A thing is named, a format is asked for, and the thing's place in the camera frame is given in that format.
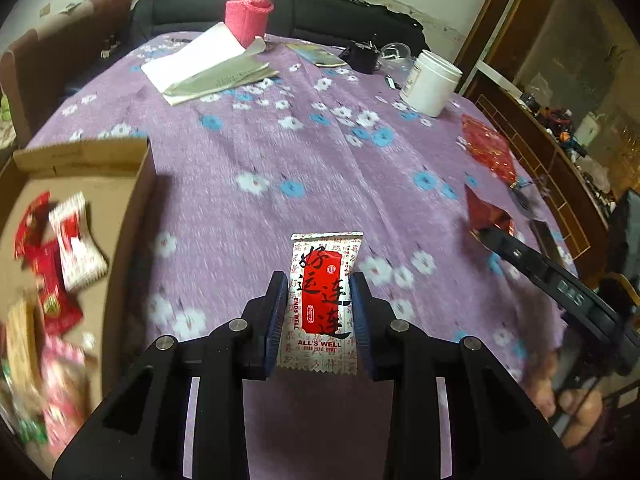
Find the cluttered shelf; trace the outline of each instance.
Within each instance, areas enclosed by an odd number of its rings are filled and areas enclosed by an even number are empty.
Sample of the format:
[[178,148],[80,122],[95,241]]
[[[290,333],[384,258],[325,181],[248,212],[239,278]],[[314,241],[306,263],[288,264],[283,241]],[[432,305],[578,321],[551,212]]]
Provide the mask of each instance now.
[[581,280],[596,286],[602,274],[608,222],[598,199],[564,150],[528,110],[483,73],[465,95],[502,132],[534,177],[550,207]]

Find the purple tablecloth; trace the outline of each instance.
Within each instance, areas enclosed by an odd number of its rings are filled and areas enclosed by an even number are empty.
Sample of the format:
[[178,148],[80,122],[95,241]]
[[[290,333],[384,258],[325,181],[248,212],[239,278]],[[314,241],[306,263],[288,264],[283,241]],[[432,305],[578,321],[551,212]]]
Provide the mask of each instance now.
[[[559,343],[564,325],[552,302],[468,234],[465,183],[537,247],[506,186],[459,140],[463,113],[484,119],[469,101],[455,96],[431,119],[381,73],[323,70],[275,38],[260,56],[279,77],[171,107],[140,65],[192,37],[133,51],[69,98],[31,143],[151,139],[158,184],[130,272],[127,356],[142,340],[195,338],[237,317],[273,270],[289,268],[290,236],[305,232],[363,231],[357,267],[374,295],[431,336],[477,335],[517,380],[527,352]],[[526,189],[556,229],[535,186]],[[252,479],[381,478],[390,394],[390,384],[362,374],[278,370],[246,383]]]

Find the brown armchair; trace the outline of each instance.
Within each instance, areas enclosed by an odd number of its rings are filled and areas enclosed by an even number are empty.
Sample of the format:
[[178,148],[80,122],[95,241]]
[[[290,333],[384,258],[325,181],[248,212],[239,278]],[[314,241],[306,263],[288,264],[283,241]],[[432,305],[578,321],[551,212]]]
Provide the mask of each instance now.
[[87,0],[28,30],[2,54],[0,85],[21,146],[58,108],[65,83],[100,59],[111,36],[126,30],[130,7],[131,0]]

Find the black sofa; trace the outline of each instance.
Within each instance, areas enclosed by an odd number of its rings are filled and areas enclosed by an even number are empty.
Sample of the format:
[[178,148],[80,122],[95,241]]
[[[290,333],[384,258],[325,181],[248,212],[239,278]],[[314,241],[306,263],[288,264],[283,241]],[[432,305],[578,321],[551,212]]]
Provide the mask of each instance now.
[[[101,59],[69,81],[65,95],[78,92],[87,82],[115,61],[150,38],[182,30],[204,31],[225,19],[227,0],[138,0],[131,11],[128,30],[118,38],[121,45],[112,56]],[[314,43],[347,46],[351,41],[367,42],[375,37],[376,46],[401,41],[414,56],[429,49],[422,25],[408,16],[391,12],[385,6],[348,0],[271,0],[267,32]]]

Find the pink thermos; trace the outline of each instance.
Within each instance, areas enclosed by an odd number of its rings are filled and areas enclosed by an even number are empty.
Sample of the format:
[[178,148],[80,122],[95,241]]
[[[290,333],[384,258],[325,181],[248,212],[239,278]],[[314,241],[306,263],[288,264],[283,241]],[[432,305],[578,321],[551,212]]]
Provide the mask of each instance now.
[[272,10],[273,4],[269,0],[229,0],[225,8],[225,25],[247,48],[256,36],[264,37]]

